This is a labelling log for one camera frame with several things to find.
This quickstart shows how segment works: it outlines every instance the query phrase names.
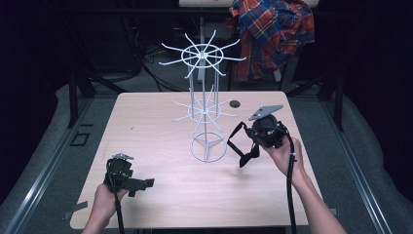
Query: red plaid fabric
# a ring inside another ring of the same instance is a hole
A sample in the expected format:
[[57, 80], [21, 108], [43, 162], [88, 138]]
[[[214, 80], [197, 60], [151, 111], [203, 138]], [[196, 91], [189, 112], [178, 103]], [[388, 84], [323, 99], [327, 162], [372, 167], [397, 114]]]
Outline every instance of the red plaid fabric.
[[231, 12], [238, 14], [241, 58], [246, 58], [236, 66], [236, 81], [271, 74], [298, 46], [315, 41], [313, 13], [301, 0], [236, 0]]

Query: finger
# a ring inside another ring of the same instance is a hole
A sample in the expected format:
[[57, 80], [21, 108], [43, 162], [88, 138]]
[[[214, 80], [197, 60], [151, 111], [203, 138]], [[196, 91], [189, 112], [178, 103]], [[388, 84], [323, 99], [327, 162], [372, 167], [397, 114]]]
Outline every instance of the finger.
[[129, 190], [127, 190], [127, 189], [121, 189], [121, 190], [118, 191], [118, 196], [122, 198], [122, 197], [124, 197], [128, 192], [129, 192]]

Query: human hand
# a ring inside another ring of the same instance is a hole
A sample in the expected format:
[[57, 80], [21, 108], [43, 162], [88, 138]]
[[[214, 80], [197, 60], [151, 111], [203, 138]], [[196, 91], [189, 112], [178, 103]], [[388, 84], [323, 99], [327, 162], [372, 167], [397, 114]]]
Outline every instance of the human hand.
[[[128, 190], [118, 191], [119, 201], [128, 193]], [[108, 224], [110, 217], [116, 212], [115, 194], [109, 190], [105, 183], [100, 184], [94, 194], [94, 205], [91, 216], [83, 233], [100, 233]]]
[[[295, 160], [294, 168], [292, 171], [292, 184], [298, 182], [306, 177], [306, 172], [304, 170], [303, 164], [303, 154], [301, 151], [301, 142], [299, 139], [292, 137], [292, 143], [294, 144]], [[286, 176], [289, 166], [289, 158], [291, 154], [291, 147], [288, 138], [285, 136], [282, 139], [282, 146], [279, 148], [275, 147], [262, 147], [273, 159], [277, 168]]]

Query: black cable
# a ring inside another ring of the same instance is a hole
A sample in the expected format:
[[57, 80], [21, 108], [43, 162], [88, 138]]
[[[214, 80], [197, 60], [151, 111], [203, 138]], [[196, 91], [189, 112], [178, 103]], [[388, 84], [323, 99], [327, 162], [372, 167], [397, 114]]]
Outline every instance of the black cable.
[[108, 165], [106, 165], [106, 172], [107, 172], [107, 176], [109, 177], [110, 184], [112, 186], [112, 192], [115, 195], [115, 208], [116, 208], [116, 215], [118, 217], [118, 223], [119, 223], [119, 233], [125, 234], [124, 219], [122, 217], [122, 206], [118, 198], [118, 191], [116, 189], [116, 184], [113, 182], [112, 175], [109, 173], [110, 171], [109, 171]]
[[293, 234], [297, 233], [297, 224], [295, 223], [295, 213], [294, 213], [294, 204], [292, 202], [292, 170], [294, 169], [295, 163], [295, 151], [294, 151], [294, 143], [292, 142], [292, 138], [289, 135], [286, 135], [289, 140], [290, 145], [290, 155], [289, 155], [289, 163], [288, 163], [288, 171], [286, 174], [286, 195], [288, 200], [288, 209], [289, 209], [289, 218], [291, 220], [291, 231]]

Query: forearm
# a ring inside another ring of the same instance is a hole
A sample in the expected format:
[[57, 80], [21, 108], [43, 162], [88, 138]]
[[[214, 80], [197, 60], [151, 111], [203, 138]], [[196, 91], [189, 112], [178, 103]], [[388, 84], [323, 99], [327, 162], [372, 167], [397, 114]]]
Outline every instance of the forearm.
[[341, 223], [321, 199], [309, 177], [304, 175], [298, 182], [295, 181], [294, 187], [303, 203], [312, 233], [346, 233]]
[[107, 224], [109, 224], [109, 218], [99, 216], [98, 214], [91, 214], [82, 234], [102, 233]]

